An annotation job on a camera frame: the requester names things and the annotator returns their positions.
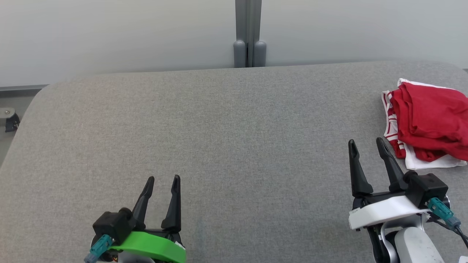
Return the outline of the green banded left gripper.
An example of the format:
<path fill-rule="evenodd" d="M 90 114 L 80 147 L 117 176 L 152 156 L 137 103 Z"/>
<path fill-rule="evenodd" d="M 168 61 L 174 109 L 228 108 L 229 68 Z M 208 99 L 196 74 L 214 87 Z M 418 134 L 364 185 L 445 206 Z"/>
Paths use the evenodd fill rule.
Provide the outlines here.
<path fill-rule="evenodd" d="M 150 176 L 132 210 L 134 231 L 121 245 L 112 245 L 108 250 L 117 263 L 186 263 L 186 249 L 182 243 L 143 232 L 146 229 L 145 217 L 153 187 L 154 177 Z M 161 228 L 166 232 L 176 234 L 182 229 L 182 196 L 179 175 L 174 176 L 171 195 Z"/>

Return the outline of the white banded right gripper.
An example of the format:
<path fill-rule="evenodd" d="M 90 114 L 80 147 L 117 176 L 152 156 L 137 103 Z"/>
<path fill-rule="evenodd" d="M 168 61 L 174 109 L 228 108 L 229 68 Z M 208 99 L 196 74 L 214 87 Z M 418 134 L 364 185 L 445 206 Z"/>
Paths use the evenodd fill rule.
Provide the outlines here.
<path fill-rule="evenodd" d="M 356 143 L 349 140 L 351 191 L 355 197 L 349 226 L 367 231 L 375 263 L 433 263 L 433 242 L 423 228 L 431 212 L 417 208 L 406 198 L 404 173 L 383 138 L 376 138 L 376 145 L 385 163 L 390 193 L 372 194 Z"/>

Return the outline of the red and white striped shorts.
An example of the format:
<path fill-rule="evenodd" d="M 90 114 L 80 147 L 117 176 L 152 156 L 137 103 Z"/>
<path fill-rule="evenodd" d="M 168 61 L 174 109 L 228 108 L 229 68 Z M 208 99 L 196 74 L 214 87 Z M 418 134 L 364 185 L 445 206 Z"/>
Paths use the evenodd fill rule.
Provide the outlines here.
<path fill-rule="evenodd" d="M 451 156 L 443 157 L 440 160 L 436 160 L 434 163 L 426 163 L 424 161 L 417 160 L 415 154 L 412 151 L 412 148 L 404 145 L 404 143 L 399 141 L 397 138 L 396 114 L 393 111 L 393 106 L 390 103 L 391 92 L 392 91 L 383 91 L 381 95 L 381 100 L 386 115 L 384 138 L 386 138 L 386 140 L 388 140 L 392 146 L 396 157 L 405 161 L 405 166 L 407 169 L 417 170 L 430 168 L 452 168 L 468 165 L 466 161 L 456 160 Z"/>

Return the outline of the grey metal wheeled frame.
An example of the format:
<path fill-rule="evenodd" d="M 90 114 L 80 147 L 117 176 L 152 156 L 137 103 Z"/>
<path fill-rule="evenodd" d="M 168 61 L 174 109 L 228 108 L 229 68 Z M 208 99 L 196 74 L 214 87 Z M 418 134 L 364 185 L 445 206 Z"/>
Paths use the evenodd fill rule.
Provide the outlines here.
<path fill-rule="evenodd" d="M 14 108 L 0 107 L 0 126 L 5 126 L 5 133 L 16 131 L 19 124 L 20 119 Z"/>

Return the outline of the grey partition post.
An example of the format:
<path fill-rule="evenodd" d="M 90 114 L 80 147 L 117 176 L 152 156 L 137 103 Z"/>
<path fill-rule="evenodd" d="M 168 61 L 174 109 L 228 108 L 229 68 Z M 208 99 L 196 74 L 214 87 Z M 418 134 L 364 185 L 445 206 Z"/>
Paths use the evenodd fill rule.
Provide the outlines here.
<path fill-rule="evenodd" d="M 267 44 L 260 39 L 262 0 L 235 0 L 234 67 L 265 67 Z"/>

